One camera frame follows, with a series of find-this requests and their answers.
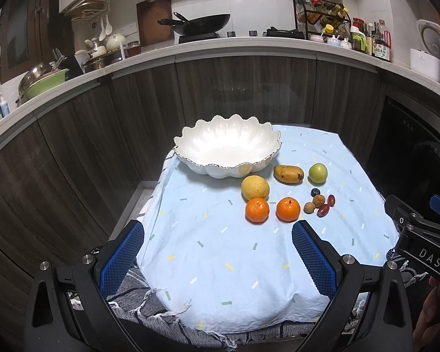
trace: green plastic bowl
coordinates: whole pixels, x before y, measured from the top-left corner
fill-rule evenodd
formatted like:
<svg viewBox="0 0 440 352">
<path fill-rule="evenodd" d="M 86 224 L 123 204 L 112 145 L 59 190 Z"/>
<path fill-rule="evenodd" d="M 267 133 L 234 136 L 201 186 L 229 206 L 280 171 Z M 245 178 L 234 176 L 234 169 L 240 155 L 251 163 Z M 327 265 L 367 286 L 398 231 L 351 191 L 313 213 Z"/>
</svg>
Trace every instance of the green plastic bowl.
<svg viewBox="0 0 440 352">
<path fill-rule="evenodd" d="M 68 69 L 59 70 L 56 73 L 43 77 L 37 82 L 34 82 L 25 92 L 24 98 L 30 100 L 47 90 L 50 90 L 52 87 L 58 86 L 61 83 L 65 82 L 65 76 L 67 74 Z"/>
</svg>

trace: finger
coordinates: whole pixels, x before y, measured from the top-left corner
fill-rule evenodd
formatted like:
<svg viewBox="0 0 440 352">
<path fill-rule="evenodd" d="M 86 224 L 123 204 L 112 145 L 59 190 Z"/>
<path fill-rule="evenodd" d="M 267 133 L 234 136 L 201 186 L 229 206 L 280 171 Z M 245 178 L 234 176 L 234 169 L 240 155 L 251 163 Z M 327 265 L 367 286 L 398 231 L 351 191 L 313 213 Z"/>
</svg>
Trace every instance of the finger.
<svg viewBox="0 0 440 352">
<path fill-rule="evenodd" d="M 440 323 L 426 329 L 424 335 L 422 336 L 422 342 L 425 346 L 432 341 L 432 339 L 437 334 L 439 329 L 440 329 Z"/>
<path fill-rule="evenodd" d="M 427 330 L 427 328 L 428 328 L 428 323 L 426 322 L 424 311 L 421 311 L 416 323 L 416 327 L 414 328 L 414 332 L 412 334 L 413 352 L 418 352 L 424 346 L 422 337 L 425 331 Z"/>
<path fill-rule="evenodd" d="M 428 284 L 430 284 L 432 287 L 437 287 L 438 286 L 438 281 L 433 277 L 433 276 L 431 276 L 429 279 L 428 279 Z"/>
<path fill-rule="evenodd" d="M 428 323 L 435 319 L 435 316 L 437 315 L 437 291 L 438 287 L 433 288 L 432 291 L 430 291 L 430 293 L 427 295 L 427 298 L 422 306 L 425 319 Z"/>
</svg>

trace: wooden cutting board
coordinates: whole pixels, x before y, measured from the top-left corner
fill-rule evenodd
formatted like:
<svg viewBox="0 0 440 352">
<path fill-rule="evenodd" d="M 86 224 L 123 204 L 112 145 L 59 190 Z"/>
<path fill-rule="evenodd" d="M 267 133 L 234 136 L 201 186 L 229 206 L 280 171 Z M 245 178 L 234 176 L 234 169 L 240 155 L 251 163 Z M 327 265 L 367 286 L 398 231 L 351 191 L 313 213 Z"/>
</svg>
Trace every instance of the wooden cutting board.
<svg viewBox="0 0 440 352">
<path fill-rule="evenodd" d="M 143 1 L 137 4 L 137 20 L 141 46 L 174 39 L 171 26 L 157 23 L 161 18 L 172 18 L 171 0 Z"/>
</svg>

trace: black oven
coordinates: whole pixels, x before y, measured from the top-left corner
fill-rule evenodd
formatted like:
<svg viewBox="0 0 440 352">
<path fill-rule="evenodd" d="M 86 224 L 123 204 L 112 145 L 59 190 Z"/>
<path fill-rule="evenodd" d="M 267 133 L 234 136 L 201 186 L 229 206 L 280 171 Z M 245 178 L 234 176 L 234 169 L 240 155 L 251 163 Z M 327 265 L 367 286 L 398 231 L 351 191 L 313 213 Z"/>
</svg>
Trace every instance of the black oven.
<svg viewBox="0 0 440 352">
<path fill-rule="evenodd" d="M 440 196 L 440 118 L 411 98 L 398 100 L 386 98 L 366 172 L 385 198 L 396 195 L 440 223 L 429 207 Z"/>
</svg>

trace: black frying pan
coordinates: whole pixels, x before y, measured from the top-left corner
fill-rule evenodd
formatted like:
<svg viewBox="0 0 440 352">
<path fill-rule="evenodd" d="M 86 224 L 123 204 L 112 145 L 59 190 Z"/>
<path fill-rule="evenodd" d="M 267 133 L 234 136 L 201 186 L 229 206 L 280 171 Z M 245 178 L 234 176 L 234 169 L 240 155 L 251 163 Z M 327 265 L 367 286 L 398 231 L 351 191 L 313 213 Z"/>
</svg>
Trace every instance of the black frying pan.
<svg viewBox="0 0 440 352">
<path fill-rule="evenodd" d="M 195 20 L 187 20 L 177 12 L 174 12 L 174 15 L 180 18 L 181 21 L 163 18 L 162 20 L 158 20 L 158 24 L 173 26 L 173 29 L 179 35 L 215 33 L 223 29 L 230 20 L 229 14 L 216 14 L 214 16 L 196 18 Z"/>
</svg>

